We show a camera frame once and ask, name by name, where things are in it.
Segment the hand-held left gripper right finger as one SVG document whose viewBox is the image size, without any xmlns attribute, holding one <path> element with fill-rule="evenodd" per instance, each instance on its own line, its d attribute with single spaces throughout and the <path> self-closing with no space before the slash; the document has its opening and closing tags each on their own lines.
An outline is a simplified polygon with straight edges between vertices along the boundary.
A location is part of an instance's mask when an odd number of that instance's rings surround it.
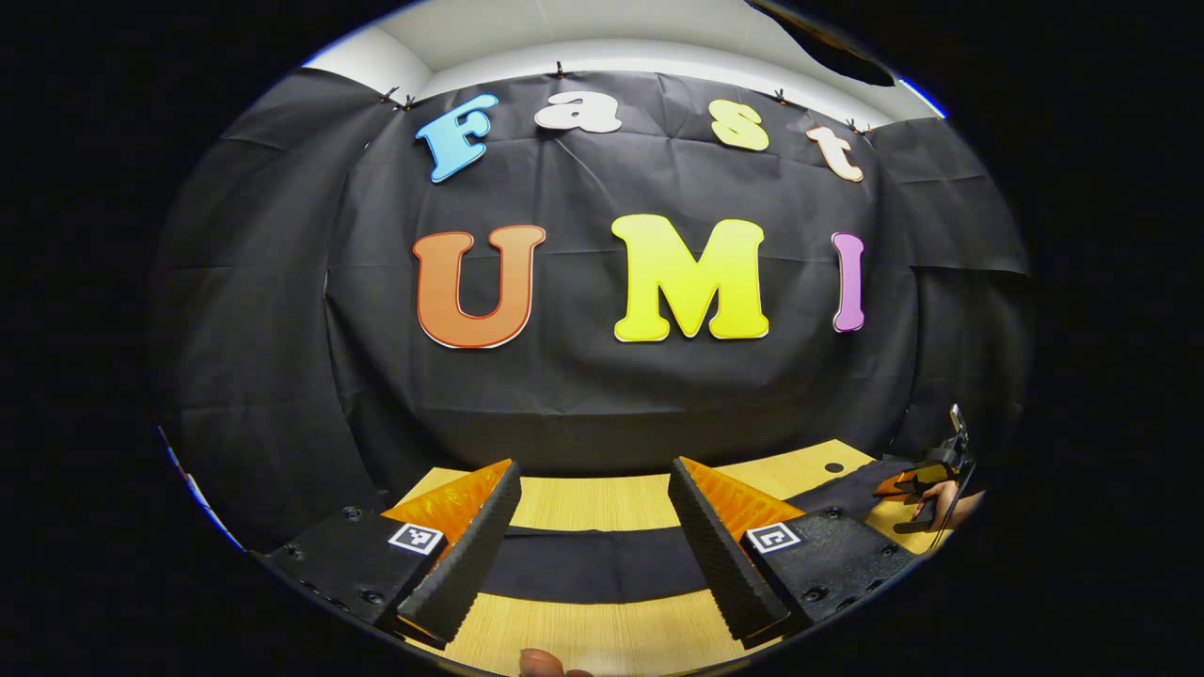
<svg viewBox="0 0 1204 677">
<path fill-rule="evenodd" d="M 685 457 L 668 498 L 722 622 L 746 650 L 843 614 L 920 560 L 843 507 L 804 512 Z"/>
</svg>

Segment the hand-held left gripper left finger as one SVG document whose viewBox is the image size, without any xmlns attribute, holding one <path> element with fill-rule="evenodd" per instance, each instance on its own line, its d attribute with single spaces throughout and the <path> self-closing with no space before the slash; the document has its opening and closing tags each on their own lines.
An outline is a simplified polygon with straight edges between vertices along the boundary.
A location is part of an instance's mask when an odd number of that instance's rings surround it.
<svg viewBox="0 0 1204 677">
<path fill-rule="evenodd" d="M 443 650 L 498 557 L 520 477 L 500 460 L 391 510 L 346 506 L 266 565 L 353 620 Z"/>
</svg>

